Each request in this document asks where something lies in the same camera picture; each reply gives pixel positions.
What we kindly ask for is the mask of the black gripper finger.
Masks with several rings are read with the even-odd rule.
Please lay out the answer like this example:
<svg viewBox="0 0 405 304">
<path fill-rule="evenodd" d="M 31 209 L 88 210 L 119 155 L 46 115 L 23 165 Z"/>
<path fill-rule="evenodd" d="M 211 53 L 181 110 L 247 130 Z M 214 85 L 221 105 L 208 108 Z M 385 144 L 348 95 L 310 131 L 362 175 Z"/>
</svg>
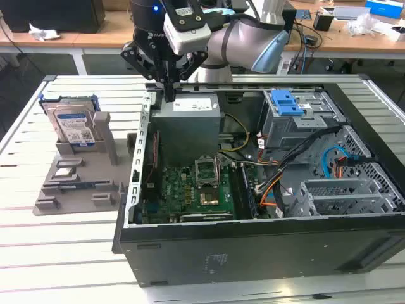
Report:
<svg viewBox="0 0 405 304">
<path fill-rule="evenodd" d="M 173 55 L 168 60 L 168 101 L 174 102 L 177 84 L 187 80 L 207 59 L 206 51 L 195 51 L 191 54 Z"/>
<path fill-rule="evenodd" d="M 169 101 L 168 73 L 161 59 L 151 60 L 139 47 L 127 45 L 121 51 L 121 57 L 146 80 L 154 80 L 163 92 L 165 101 Z"/>
</svg>

